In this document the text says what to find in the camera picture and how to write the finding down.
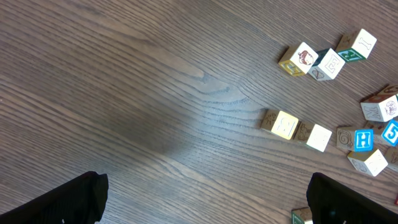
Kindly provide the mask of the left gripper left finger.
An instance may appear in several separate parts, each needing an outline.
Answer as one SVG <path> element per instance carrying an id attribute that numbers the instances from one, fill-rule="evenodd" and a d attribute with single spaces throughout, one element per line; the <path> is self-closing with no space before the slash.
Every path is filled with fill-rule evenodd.
<path id="1" fill-rule="evenodd" d="M 108 189 L 106 174 L 89 171 L 2 214 L 1 223 L 96 223 L 102 219 Z"/>

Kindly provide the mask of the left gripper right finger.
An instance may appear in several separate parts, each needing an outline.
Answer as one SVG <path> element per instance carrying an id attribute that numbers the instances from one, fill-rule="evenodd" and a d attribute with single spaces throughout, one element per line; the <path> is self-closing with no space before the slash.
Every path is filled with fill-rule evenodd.
<path id="1" fill-rule="evenodd" d="M 315 172 L 307 189 L 314 224 L 397 224 L 397 214 Z"/>

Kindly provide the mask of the teal number four block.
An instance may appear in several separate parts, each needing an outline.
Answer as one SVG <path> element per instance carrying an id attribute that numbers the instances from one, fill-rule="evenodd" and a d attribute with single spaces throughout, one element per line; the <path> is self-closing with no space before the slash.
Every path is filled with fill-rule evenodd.
<path id="1" fill-rule="evenodd" d="M 313 224 L 311 209 L 307 207 L 292 210 L 292 224 Z"/>

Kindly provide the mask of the yellow top wooden block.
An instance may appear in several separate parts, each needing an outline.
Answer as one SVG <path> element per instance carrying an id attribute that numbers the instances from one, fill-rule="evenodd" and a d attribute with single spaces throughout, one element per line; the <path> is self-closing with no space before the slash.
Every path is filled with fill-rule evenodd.
<path id="1" fill-rule="evenodd" d="M 293 133 L 299 123 L 299 119 L 281 110 L 267 110 L 260 126 L 276 136 L 284 139 L 292 139 Z"/>

